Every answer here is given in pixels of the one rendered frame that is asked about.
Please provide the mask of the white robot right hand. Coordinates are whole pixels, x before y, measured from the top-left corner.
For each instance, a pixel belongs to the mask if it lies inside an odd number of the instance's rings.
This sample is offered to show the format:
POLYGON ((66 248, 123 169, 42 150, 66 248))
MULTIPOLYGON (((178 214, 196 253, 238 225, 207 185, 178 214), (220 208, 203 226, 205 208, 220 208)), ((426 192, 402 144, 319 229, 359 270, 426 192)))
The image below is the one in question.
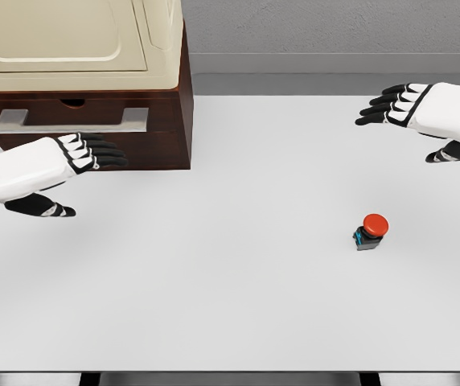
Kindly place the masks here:
POLYGON ((391 124, 426 137, 448 139, 427 163, 460 162, 460 85, 398 84, 386 88, 359 112, 357 125, 391 124))

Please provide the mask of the red mushroom button switch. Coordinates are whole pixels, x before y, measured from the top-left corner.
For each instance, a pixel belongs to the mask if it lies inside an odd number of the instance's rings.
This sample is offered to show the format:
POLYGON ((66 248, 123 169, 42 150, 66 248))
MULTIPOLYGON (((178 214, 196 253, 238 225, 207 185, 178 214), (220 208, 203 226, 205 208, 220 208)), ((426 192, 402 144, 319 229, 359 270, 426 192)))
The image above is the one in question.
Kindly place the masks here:
POLYGON ((389 230, 385 217, 372 213, 363 218, 363 223, 355 230, 353 239, 358 251, 376 248, 389 230))

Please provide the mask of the dark brown wooden cabinet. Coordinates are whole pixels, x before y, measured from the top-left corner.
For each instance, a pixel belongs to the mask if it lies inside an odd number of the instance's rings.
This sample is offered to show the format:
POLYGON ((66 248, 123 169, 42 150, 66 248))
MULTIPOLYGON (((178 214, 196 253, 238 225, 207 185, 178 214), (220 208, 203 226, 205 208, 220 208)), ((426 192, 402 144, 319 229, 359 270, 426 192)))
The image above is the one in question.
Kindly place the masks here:
MULTIPOLYGON (((102 134, 115 143, 129 159, 130 170, 187 169, 191 165, 193 126, 193 91, 188 59, 187 34, 183 40, 179 67, 179 82, 170 89, 92 90, 92 91, 8 91, 0 92, 0 100, 42 100, 51 98, 87 97, 88 99, 168 99, 171 101, 177 125, 171 131, 139 133, 72 132, 102 134)), ((0 147, 8 150, 44 136, 57 137, 66 133, 0 134, 0 147)))

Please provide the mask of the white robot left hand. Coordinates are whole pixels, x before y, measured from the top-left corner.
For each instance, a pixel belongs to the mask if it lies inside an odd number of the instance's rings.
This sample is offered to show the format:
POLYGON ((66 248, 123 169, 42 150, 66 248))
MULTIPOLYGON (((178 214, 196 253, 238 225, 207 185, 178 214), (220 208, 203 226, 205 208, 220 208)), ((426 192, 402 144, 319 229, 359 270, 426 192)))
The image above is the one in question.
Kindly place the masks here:
POLYGON ((95 133, 44 137, 0 153, 0 203, 35 217, 73 217, 76 211, 41 194, 104 166, 126 166, 125 153, 95 133))

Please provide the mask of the cream plastic appliance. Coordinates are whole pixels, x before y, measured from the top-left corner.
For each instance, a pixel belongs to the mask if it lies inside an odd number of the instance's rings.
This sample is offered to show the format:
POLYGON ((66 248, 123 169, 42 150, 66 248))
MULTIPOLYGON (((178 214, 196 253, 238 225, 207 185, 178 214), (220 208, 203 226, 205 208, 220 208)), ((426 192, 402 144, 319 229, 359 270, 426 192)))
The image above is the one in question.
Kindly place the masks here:
POLYGON ((0 92, 170 89, 181 0, 0 0, 0 92))

